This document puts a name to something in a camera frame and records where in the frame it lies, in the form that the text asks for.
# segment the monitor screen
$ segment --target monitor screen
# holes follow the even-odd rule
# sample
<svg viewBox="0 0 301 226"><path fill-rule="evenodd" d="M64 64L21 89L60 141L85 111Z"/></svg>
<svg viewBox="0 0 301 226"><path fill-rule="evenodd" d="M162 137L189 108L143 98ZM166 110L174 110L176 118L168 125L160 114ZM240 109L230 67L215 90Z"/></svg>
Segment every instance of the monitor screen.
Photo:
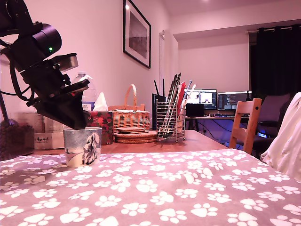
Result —
<svg viewBox="0 0 301 226"><path fill-rule="evenodd" d="M238 101L252 99L251 91L218 93L218 110L236 110Z"/></svg>
<svg viewBox="0 0 301 226"><path fill-rule="evenodd" d="M216 89L194 89L187 101L188 104L203 104L204 109L214 110L217 108Z"/></svg>

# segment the mug with dog print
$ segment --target mug with dog print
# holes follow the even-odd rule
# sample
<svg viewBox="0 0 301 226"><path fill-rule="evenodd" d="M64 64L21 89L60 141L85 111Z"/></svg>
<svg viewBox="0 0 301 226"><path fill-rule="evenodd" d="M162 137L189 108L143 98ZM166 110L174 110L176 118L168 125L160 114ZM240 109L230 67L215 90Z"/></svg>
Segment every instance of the mug with dog print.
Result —
<svg viewBox="0 0 301 226"><path fill-rule="evenodd" d="M64 128L63 134L67 166L78 167L99 162L102 128Z"/></svg>

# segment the basket handle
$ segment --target basket handle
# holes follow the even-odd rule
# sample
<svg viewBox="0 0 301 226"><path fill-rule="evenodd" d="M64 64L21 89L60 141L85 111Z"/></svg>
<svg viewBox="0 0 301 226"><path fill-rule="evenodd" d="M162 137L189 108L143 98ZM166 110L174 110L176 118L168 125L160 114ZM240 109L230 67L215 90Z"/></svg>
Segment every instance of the basket handle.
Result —
<svg viewBox="0 0 301 226"><path fill-rule="evenodd" d="M126 98L124 100L125 109L127 108L127 98L128 98L128 95L130 94L130 91L131 91L132 88L133 88L133 94L134 94L134 106L137 107L137 90L136 90L136 86L134 84L132 84L128 88Z"/></svg>

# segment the wicker basket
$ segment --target wicker basket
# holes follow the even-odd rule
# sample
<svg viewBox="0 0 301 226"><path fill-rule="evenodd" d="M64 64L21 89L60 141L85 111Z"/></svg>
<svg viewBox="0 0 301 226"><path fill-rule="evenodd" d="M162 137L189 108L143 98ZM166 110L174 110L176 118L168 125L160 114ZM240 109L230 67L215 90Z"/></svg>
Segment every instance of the wicker basket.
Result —
<svg viewBox="0 0 301 226"><path fill-rule="evenodd" d="M128 95L133 88L134 106L127 105ZM142 127L150 129L150 112L145 111L145 106L137 106L137 91L134 84L132 84L126 94L123 106L111 106L109 111L113 111L113 133L117 132L117 128L125 127Z"/></svg>

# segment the framed picture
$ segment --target framed picture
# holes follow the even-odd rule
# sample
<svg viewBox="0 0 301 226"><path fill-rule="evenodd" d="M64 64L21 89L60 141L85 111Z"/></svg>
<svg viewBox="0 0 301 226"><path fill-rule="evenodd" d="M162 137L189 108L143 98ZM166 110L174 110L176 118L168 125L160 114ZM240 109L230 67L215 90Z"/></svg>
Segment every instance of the framed picture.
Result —
<svg viewBox="0 0 301 226"><path fill-rule="evenodd" d="M123 0L123 52L151 68L151 25L131 0Z"/></svg>

